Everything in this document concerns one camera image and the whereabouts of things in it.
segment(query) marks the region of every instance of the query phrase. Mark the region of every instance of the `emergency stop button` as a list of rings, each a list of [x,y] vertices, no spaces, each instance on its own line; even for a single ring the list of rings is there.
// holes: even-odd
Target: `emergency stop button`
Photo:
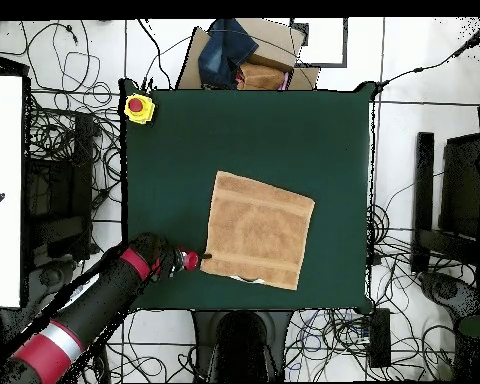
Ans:
[[[142,102],[136,98],[128,102],[128,107],[132,112],[140,112],[143,109]]]
[[[155,104],[149,97],[134,94],[126,99],[124,113],[132,122],[145,124],[151,121],[154,111]]]

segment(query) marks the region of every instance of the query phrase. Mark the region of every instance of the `cardboard box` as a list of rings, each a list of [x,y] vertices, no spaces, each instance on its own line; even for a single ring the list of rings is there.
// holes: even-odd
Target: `cardboard box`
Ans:
[[[300,31],[260,18],[237,18],[237,21],[259,45],[248,62],[290,72],[287,90],[312,90],[316,86],[320,68],[295,67],[296,60],[292,51],[295,50],[298,55],[304,41],[304,35]],[[210,36],[205,31],[199,27],[194,29],[176,89],[201,89],[198,59],[208,40]]]

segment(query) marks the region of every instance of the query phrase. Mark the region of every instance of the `blue cloth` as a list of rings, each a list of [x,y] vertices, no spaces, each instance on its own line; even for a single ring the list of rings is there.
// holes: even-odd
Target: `blue cloth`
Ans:
[[[236,19],[217,19],[208,34],[211,39],[199,56],[201,84],[219,88],[236,88],[236,71],[258,44]]]

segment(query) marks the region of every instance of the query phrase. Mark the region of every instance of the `red stripe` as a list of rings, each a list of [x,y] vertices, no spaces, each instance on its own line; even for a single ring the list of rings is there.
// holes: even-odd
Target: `red stripe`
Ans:
[[[71,366],[69,356],[42,334],[35,334],[14,356],[34,368],[43,384],[55,384]]]
[[[80,340],[78,340],[78,337],[76,336],[76,334],[73,333],[69,328],[64,327],[60,322],[53,321],[53,320],[50,320],[50,324],[56,325],[61,330],[63,330],[69,337],[71,337],[82,352],[85,350]]]
[[[151,270],[149,269],[149,265],[140,255],[137,254],[137,252],[135,252],[131,248],[128,248],[121,255],[121,259],[128,262],[131,266],[135,268],[137,274],[139,274],[139,277],[142,281],[148,278],[149,273],[151,272]]]

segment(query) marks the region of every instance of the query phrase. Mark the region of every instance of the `white stripe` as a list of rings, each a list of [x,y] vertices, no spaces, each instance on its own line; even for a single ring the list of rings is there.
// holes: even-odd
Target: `white stripe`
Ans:
[[[82,351],[78,346],[78,343],[66,333],[62,328],[57,327],[55,324],[50,323],[41,334],[48,337],[52,342],[59,346],[66,355],[68,355],[71,362],[80,356]]]
[[[243,278],[239,277],[238,275],[230,275],[230,277],[234,278],[235,280],[238,280],[238,281],[243,281],[244,283],[265,284],[265,280],[262,280],[261,278],[256,278],[256,280],[249,281],[249,280],[244,280]]]

